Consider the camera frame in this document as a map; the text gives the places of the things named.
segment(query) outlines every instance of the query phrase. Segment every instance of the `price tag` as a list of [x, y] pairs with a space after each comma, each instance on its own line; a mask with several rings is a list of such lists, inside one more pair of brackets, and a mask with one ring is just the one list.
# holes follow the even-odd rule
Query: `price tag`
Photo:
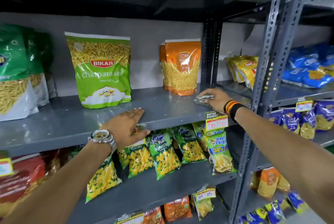
[[196, 201], [200, 201], [202, 199], [215, 198], [216, 190], [215, 188], [206, 189], [202, 192], [198, 192], [196, 194]]
[[0, 176], [14, 174], [12, 160], [10, 158], [0, 159]]
[[312, 109], [313, 101], [303, 101], [296, 103], [296, 112], [309, 111]]
[[220, 112], [207, 112], [205, 120], [206, 131], [228, 127], [228, 116]]

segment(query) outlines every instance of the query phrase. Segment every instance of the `watch face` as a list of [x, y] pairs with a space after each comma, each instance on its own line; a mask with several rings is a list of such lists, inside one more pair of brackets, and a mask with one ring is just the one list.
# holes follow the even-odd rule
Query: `watch face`
[[96, 140], [104, 140], [109, 137], [109, 131], [108, 130], [96, 130], [92, 133], [92, 138]]

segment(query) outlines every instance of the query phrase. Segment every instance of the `wristwatch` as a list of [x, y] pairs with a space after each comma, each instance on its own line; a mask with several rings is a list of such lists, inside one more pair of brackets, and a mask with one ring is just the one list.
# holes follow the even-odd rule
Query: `wristwatch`
[[96, 130], [94, 131], [88, 141], [93, 141], [94, 143], [105, 143], [109, 144], [111, 147], [111, 154], [113, 154], [116, 149], [116, 141], [114, 136], [108, 130]]

